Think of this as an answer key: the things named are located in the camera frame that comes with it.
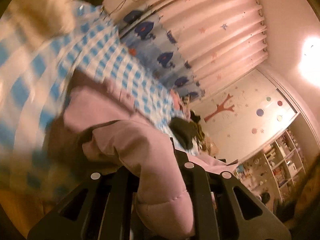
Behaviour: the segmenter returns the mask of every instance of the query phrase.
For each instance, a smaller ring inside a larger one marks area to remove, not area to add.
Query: white fluffy plush
[[[67,34],[75,28],[72,0],[12,0],[8,10],[33,49],[53,36]]]

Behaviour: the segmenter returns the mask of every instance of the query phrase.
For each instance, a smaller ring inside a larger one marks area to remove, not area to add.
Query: blue star
[[[226,23],[224,23],[222,26],[220,26],[221,28],[223,28],[224,30],[227,29],[228,25]]]

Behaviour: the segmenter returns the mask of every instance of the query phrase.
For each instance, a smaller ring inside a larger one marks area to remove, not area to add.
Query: metal rivet
[[[222,173],[222,177],[224,177],[225,179],[230,179],[232,175],[230,172],[225,171]]]
[[[188,163],[185,163],[184,166],[187,168],[187,169],[192,169],[195,165],[191,162],[188,162]]]
[[[98,172],[92,173],[91,174],[91,179],[99,179],[101,177],[101,174]]]

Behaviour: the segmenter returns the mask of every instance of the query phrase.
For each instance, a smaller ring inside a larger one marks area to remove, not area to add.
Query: pink coat
[[[136,211],[151,231],[167,239],[194,235],[191,198],[169,136],[154,128],[140,113],[119,109],[114,101],[88,87],[71,94],[64,114],[68,127],[81,131],[111,120],[121,121],[93,130],[92,140],[82,146],[86,157],[95,162],[119,160],[140,177]],[[235,169],[234,165],[226,166],[208,155],[188,158],[217,174]]]

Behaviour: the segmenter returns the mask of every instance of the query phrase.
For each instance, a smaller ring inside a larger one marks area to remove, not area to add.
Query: checkered bedsheet
[[[102,82],[111,77],[135,97],[135,106],[160,130],[174,111],[167,89],[146,73],[118,37],[111,19],[74,1],[76,29],[52,39],[37,52],[28,47],[6,12],[0,19],[0,183],[20,192],[57,200],[77,181],[71,172],[47,158],[45,129],[59,115],[66,87],[76,67]],[[175,139],[175,145],[181,148]]]

